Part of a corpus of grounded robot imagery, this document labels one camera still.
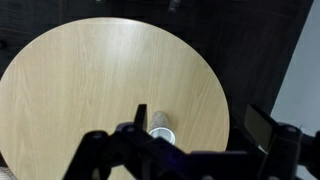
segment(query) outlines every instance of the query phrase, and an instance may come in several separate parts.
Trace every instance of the wooden tabletop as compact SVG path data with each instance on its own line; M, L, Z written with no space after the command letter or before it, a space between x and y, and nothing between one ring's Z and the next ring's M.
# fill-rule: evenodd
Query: wooden tabletop
M167 114L175 145L223 151L229 133L224 92L206 61L155 26L126 19L75 21L41 35L0 83L0 150L23 180L61 179L82 136L112 134L138 104ZM112 179L128 179L115 168Z

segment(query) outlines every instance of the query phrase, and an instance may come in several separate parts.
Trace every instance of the white wall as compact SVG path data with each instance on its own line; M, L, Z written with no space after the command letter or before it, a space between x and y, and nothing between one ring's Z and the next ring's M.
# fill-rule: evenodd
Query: white wall
M308 134L320 130L320 1L314 0L271 116ZM299 177L314 179L299 168Z

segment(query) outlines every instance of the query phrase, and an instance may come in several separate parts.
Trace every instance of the white cup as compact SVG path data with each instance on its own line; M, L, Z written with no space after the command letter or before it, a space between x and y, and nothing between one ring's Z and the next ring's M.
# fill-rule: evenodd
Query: white cup
M149 134L154 137L162 137L166 141L174 144L176 138L173 132L170 130L169 121L165 113L155 112L152 115L151 131Z
M9 168L0 167L0 180L17 180Z

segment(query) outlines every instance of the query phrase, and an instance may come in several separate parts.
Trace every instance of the wood grain surface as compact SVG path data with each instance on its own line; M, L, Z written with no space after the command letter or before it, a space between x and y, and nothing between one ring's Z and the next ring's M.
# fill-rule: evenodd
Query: wood grain surface
M118 18L75 21L39 36L0 83L0 149L19 179L61 179L82 136L112 134L139 103L167 114L176 146L223 151L227 102L204 59L155 26ZM111 179L130 179L115 168Z

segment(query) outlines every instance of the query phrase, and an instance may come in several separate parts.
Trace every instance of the paper cup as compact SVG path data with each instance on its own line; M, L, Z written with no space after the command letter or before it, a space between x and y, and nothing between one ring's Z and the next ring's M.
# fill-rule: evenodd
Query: paper cup
M17 180L11 170L6 167L0 167L0 180Z
M170 130L168 117L163 112L155 112L152 115L152 121L150 124L150 133L152 137L162 137L171 144L175 142L175 135Z

